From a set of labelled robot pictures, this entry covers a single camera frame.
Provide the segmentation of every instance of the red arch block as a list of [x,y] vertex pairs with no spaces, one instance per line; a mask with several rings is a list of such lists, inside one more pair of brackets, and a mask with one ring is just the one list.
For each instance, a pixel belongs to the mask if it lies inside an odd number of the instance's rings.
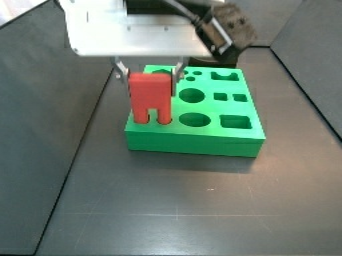
[[148,109],[158,110],[158,122],[160,124],[171,123],[171,76],[132,73],[128,84],[135,123],[148,123]]

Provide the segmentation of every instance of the gray table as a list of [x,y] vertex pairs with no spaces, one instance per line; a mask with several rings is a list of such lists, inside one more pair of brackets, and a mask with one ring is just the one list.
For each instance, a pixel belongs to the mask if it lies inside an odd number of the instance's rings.
[[256,159],[129,152],[108,85],[39,255],[342,254],[342,148],[268,49],[244,70],[267,142]]

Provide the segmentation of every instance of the gray wall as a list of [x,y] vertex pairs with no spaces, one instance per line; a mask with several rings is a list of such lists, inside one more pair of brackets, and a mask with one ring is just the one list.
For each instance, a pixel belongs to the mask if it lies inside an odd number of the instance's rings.
[[341,0],[304,0],[271,48],[342,137],[341,14]]
[[32,254],[104,87],[49,1],[0,30],[0,254]]
[[258,32],[256,46],[270,46],[302,0],[226,0],[239,5]]

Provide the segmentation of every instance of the green shape sorter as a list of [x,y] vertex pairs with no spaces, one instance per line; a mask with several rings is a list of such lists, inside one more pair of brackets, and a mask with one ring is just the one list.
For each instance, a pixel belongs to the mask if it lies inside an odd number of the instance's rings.
[[[144,73],[172,66],[146,66]],[[256,157],[266,139],[242,70],[187,67],[172,97],[172,122],[162,125],[156,111],[148,124],[125,125],[129,150]]]

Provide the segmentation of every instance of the rectangular hole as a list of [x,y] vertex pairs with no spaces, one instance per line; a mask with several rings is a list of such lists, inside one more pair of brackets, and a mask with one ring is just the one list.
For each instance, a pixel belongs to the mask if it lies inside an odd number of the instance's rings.
[[232,94],[235,101],[247,102],[247,96],[244,94]]
[[227,101],[228,100],[227,93],[214,93],[214,100]]
[[220,115],[219,118],[223,128],[251,129],[251,120],[247,116]]

